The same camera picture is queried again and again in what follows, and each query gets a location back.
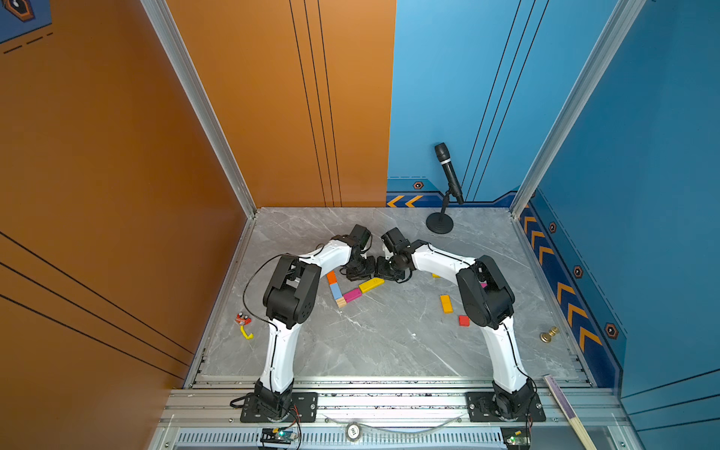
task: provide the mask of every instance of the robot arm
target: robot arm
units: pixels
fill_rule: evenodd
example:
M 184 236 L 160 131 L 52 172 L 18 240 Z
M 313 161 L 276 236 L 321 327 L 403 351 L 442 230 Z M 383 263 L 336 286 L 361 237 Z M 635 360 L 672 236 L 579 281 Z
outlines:
M 423 240 L 410 243 L 397 228 L 385 233 L 382 242 L 388 261 L 378 258 L 380 276 L 399 279 L 406 269 L 422 270 L 457 284 L 465 313 L 480 326 L 487 342 L 498 414 L 505 419 L 519 417 L 534 390 L 515 340 L 515 295 L 495 261 L 489 256 L 475 259 L 455 255 Z
M 263 296 L 270 339 L 265 368 L 255 383 L 258 405 L 268 417 L 282 418 L 291 407 L 297 337 L 315 306 L 320 278 L 339 266 L 345 266 L 349 279 L 370 278 L 375 260 L 364 255 L 369 239 L 367 228 L 355 225 L 349 235 L 335 236 L 319 251 L 280 257 Z

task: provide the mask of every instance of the gray marble surface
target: gray marble surface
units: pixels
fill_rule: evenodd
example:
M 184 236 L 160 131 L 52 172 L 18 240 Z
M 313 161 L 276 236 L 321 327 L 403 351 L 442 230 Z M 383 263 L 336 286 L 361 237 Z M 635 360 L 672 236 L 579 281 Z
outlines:
M 221 312 L 207 347 L 203 375 L 257 377 L 262 372 L 268 325 L 257 320 L 247 341 L 235 316 L 243 311 L 241 295 L 250 275 L 278 253 L 307 253 L 334 235 L 350 233 L 358 223 L 374 236 L 371 255 L 382 255 L 380 235 L 398 227 L 407 239 L 423 239 L 463 256 L 490 255 L 515 292 L 516 338 L 532 377 L 552 374 L 577 379 L 567 342 L 559 335 L 550 343 L 539 334 L 557 324 L 543 298 L 521 243 L 505 209 L 452 209 L 455 228 L 435 235 L 425 227 L 433 210 L 423 208 L 262 208 L 240 266 L 232 294 Z M 248 306 L 264 316 L 262 295 L 275 261 L 261 270 L 248 288 Z M 342 292 L 359 284 L 336 269 Z M 454 312 L 444 314 L 440 296 L 449 294 Z M 457 286 L 417 271 L 404 284 L 386 282 L 338 308 L 326 278 L 317 302 L 303 325 L 295 354 L 296 376 L 473 377 L 492 378 L 487 345 L 478 327 L 458 325 L 463 314 Z

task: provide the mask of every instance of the microphone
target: microphone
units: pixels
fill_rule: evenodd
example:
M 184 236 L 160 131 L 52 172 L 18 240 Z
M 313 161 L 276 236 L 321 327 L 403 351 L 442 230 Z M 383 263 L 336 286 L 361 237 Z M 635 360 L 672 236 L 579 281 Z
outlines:
M 450 150 L 448 150 L 447 145 L 445 145 L 445 143 L 436 145 L 435 154 L 445 171 L 450 193 L 457 199 L 458 204 L 465 203 L 465 200 L 462 198 L 462 188 L 460 187 L 460 183 L 457 181 L 457 176 L 455 175 L 455 169 L 452 167 L 452 162 L 450 162 Z

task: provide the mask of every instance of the orange chevron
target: orange chevron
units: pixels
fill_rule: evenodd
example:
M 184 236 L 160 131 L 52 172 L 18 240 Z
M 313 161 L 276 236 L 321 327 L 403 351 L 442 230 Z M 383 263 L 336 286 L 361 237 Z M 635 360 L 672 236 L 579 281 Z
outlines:
M 397 207 L 395 206 L 395 202 L 396 202 L 397 200 L 402 199 L 403 197 L 404 197 L 404 195 L 398 195 L 398 196 L 395 197 L 394 199 L 390 200 L 390 201 L 387 203 L 387 206 L 389 206 L 389 207 L 391 207 L 391 208 L 397 208 Z
M 602 342 L 600 342 L 600 338 L 596 335 L 592 334 L 590 331 L 585 330 L 583 327 L 580 327 L 580 350 L 582 350 L 583 353 L 585 353 L 585 337 L 588 337 L 592 339 L 593 341 L 599 343 L 600 345 L 603 345 Z
M 570 327 L 572 328 L 572 314 L 576 312 L 577 314 L 580 314 L 584 318 L 588 318 L 588 314 L 584 311 L 575 306 L 572 303 L 567 304 L 567 322 L 570 324 Z
M 533 237 L 532 241 L 530 242 L 530 245 L 532 246 L 533 250 L 535 250 L 535 237 L 544 238 L 545 235 L 541 231 L 533 231 L 532 233 L 530 233 L 530 235 L 532 235 L 532 237 Z
M 540 260 L 540 265 L 542 266 L 542 256 L 544 253 L 550 253 L 551 255 L 554 255 L 555 252 L 553 252 L 552 248 L 547 248 L 540 246 L 540 254 L 538 255 L 538 258 Z
M 558 283 L 557 284 L 557 302 L 561 305 L 562 305 L 562 301 L 560 299 L 560 296 L 562 295 L 562 291 L 566 291 L 566 292 L 569 292 L 570 294 L 576 295 L 575 290 L 573 288 L 571 288 L 567 284 Z
M 525 217 L 525 234 L 528 234 L 528 222 L 537 222 L 538 220 L 535 217 L 527 216 Z
M 421 198 L 423 198 L 423 196 L 422 196 L 422 195 L 418 195 L 417 197 L 415 197 L 415 198 L 413 198 L 412 200 L 410 200 L 408 203 L 405 203 L 405 206 L 407 206 L 408 208 L 414 208 L 415 205 L 413 204 L 413 202 L 414 202 L 415 200 L 419 200 L 419 199 L 421 199 Z

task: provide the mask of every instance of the blue wall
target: blue wall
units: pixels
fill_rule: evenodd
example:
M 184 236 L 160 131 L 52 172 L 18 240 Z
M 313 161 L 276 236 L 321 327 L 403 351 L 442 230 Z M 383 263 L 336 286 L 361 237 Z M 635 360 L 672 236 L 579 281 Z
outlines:
M 33 0 L 30 2 L 34 19 L 23 22 L 0 5 L 0 43 L 35 31 L 53 22 L 50 17 L 50 0 Z
M 522 0 L 518 8 L 517 1 L 398 0 L 388 177 L 429 179 L 446 189 L 447 181 L 433 152 L 435 144 L 445 142 L 458 177 L 465 178 L 466 199 L 492 201 L 516 189 L 615 3 Z M 496 73 L 498 79 L 488 103 Z M 492 158 L 487 163 L 491 149 Z
M 719 2 L 648 1 L 540 185 L 623 327 L 648 449 L 720 429 L 691 401 L 720 393 L 719 42 Z

